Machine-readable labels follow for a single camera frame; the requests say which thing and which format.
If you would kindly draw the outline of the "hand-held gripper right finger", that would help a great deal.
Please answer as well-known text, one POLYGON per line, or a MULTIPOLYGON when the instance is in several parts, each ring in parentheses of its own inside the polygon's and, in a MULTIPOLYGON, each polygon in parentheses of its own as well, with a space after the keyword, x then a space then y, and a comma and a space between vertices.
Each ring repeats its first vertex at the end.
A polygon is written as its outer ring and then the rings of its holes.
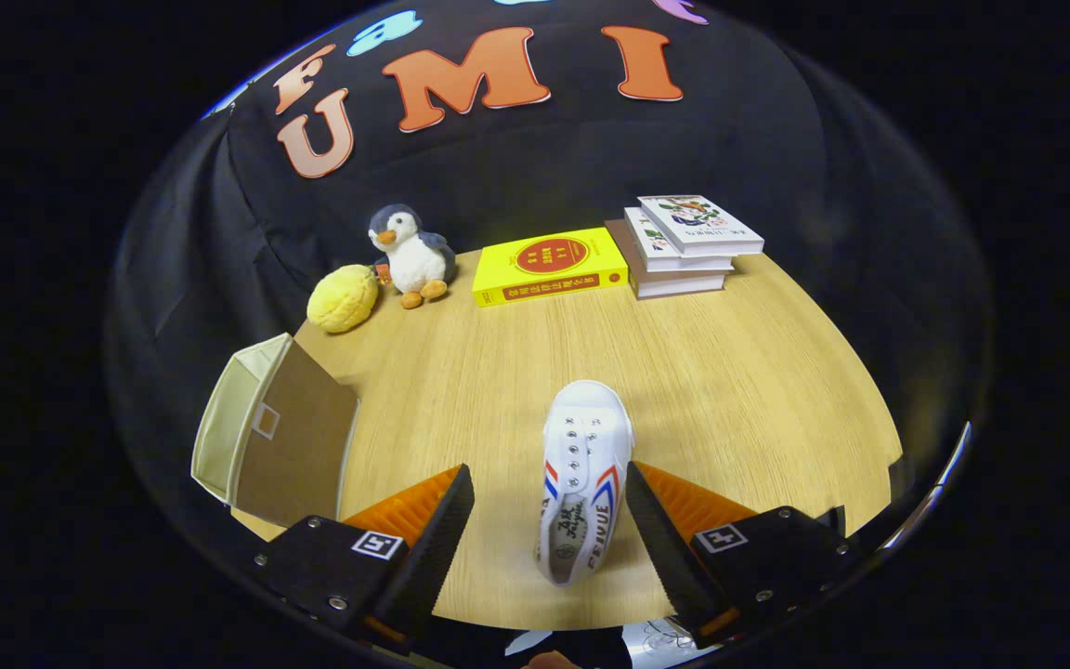
POLYGON ((752 511, 649 463, 629 463, 627 505, 676 622, 700 649, 784 623, 863 559, 791 505, 752 511))

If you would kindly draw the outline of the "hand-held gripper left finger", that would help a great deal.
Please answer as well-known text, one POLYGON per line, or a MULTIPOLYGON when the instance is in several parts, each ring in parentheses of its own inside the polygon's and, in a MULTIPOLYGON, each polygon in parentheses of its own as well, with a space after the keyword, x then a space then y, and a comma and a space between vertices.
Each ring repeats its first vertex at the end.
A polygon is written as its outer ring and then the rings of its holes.
POLYGON ((403 655, 427 630, 475 499, 461 463, 343 521, 310 514, 255 552, 253 576, 322 628, 403 655))

